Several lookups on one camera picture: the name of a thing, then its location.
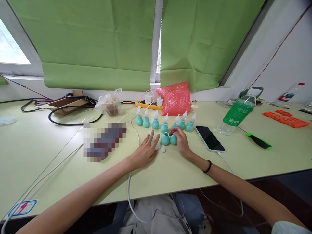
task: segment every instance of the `hand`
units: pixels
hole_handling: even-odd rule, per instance
[[[151,145],[154,137],[154,131],[147,135],[142,144],[128,157],[133,170],[142,168],[150,164],[157,154],[155,147],[159,141],[160,134],[156,136],[155,141]]]
[[[180,153],[185,157],[189,158],[193,153],[189,148],[188,140],[186,134],[182,131],[180,127],[174,127],[170,130],[169,135],[174,135],[178,139],[178,148]]]

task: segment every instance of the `black bracelet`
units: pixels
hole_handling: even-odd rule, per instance
[[[208,169],[206,171],[202,171],[203,173],[207,173],[210,170],[210,168],[211,168],[211,165],[212,165],[211,161],[210,160],[207,160],[207,161],[210,162],[210,164],[209,164],[209,167],[208,167]]]

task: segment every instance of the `sleeve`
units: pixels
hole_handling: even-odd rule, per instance
[[[305,229],[297,224],[287,221],[278,221],[272,228],[272,234],[312,234],[311,231]]]

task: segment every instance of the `white wall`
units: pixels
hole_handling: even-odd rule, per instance
[[[291,102],[312,102],[312,8],[299,21],[253,86],[263,87],[261,98],[273,102],[298,83],[305,85]]]
[[[233,70],[226,86],[216,89],[200,91],[191,94],[197,101],[228,101],[237,98],[260,74],[286,37],[300,15],[309,6],[310,0],[275,0],[254,38],[245,50],[237,66]],[[311,50],[312,50],[312,21],[311,10],[301,19],[293,32],[286,39],[278,54],[271,61],[266,71],[255,83],[264,87],[261,98],[274,101],[294,83],[305,82],[302,91],[292,101],[312,101]],[[51,89],[44,85],[42,78],[18,77],[14,78],[39,93],[52,99],[71,92],[69,89]],[[39,95],[20,87],[12,82],[0,86],[0,99],[21,99],[27,97],[38,98]],[[155,89],[159,84],[151,85]],[[84,90],[84,94],[97,99],[108,91]],[[123,92],[121,100],[135,100],[142,92]]]

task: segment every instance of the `green bottle label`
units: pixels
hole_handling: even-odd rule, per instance
[[[223,122],[226,124],[237,127],[246,116],[253,110],[254,107],[246,105],[241,102],[235,102],[232,108],[228,111],[226,116],[223,118]]]

